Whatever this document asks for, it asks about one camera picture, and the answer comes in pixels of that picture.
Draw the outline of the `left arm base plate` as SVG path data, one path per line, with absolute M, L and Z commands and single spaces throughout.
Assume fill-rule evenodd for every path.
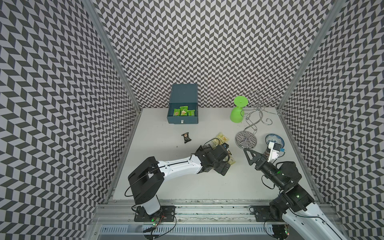
M 161 222 L 173 222 L 175 220 L 176 207 L 175 206 L 161 206 L 160 209 L 148 215 L 145 208 L 138 206 L 135 213 L 135 222 L 153 223 L 155 219 L 162 219 Z

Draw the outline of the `green plastic goblet cup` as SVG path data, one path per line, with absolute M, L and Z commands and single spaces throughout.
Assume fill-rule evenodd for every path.
M 237 96 L 234 99 L 235 107 L 231 111 L 230 120 L 233 123 L 241 123 L 244 119 L 244 108 L 249 104 L 249 101 L 244 96 Z

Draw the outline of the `green cookie packet front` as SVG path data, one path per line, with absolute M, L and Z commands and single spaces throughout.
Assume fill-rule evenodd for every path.
M 188 116 L 188 106 L 181 106 L 180 107 L 180 116 Z

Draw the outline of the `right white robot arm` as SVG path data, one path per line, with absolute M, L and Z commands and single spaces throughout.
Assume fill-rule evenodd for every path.
M 302 175 L 295 162 L 284 161 L 278 168 L 254 150 L 244 149 L 250 166 L 271 180 L 280 190 L 270 202 L 273 220 L 284 221 L 305 240 L 346 240 L 347 237 L 328 219 L 314 198 L 299 184 Z

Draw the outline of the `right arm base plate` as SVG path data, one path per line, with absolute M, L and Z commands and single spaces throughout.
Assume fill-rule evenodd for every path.
M 282 212 L 274 206 L 250 206 L 249 211 L 256 218 L 256 222 L 283 222 Z

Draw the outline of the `blue floral ceramic bowl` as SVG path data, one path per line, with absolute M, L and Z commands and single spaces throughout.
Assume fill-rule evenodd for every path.
M 269 145 L 270 142 L 277 143 L 281 145 L 281 148 L 285 147 L 285 141 L 282 137 L 280 137 L 277 134 L 268 134 L 265 137 L 265 142 L 267 145 Z

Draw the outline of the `lone black cookie packet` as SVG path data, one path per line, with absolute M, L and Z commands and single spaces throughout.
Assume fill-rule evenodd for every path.
M 184 138 L 184 143 L 186 144 L 186 143 L 188 143 L 188 142 L 190 142 L 192 139 L 190 138 L 190 135 L 189 135 L 189 133 L 184 133 L 184 134 L 182 134 L 182 137 Z

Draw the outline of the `aluminium front rail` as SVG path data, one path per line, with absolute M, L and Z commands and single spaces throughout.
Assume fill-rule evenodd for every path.
M 154 223 L 135 222 L 132 201 L 111 201 L 96 208 L 85 240 L 102 235 L 270 235 L 285 222 L 256 222 L 250 206 L 269 206 L 267 200 L 164 200 L 161 206 L 175 206 L 175 220 L 161 222 L 153 232 L 145 230 Z

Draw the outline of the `yellow cookie packet top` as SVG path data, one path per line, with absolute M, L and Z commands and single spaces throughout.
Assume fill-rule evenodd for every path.
M 220 144 L 223 144 L 223 143 L 227 143 L 229 141 L 229 139 L 223 134 L 223 133 L 219 133 L 216 138 L 219 139 L 220 141 Z

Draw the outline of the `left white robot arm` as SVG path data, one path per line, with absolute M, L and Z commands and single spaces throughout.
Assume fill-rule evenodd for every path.
M 211 170 L 225 176 L 231 166 L 230 158 L 229 145 L 226 143 L 216 147 L 200 146 L 195 153 L 179 160 L 157 161 L 155 157 L 148 157 L 129 174 L 128 189 L 138 209 L 153 216 L 162 209 L 157 192 L 164 182 Z

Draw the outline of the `dark teal drawer box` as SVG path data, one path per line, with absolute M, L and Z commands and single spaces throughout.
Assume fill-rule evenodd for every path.
M 169 124 L 175 125 L 192 125 L 199 123 L 199 110 L 198 110 L 198 85 L 197 84 L 173 84 L 169 108 L 167 113 L 167 120 Z M 194 116 L 174 116 L 174 110 L 180 107 L 188 107 L 188 110 L 194 110 Z

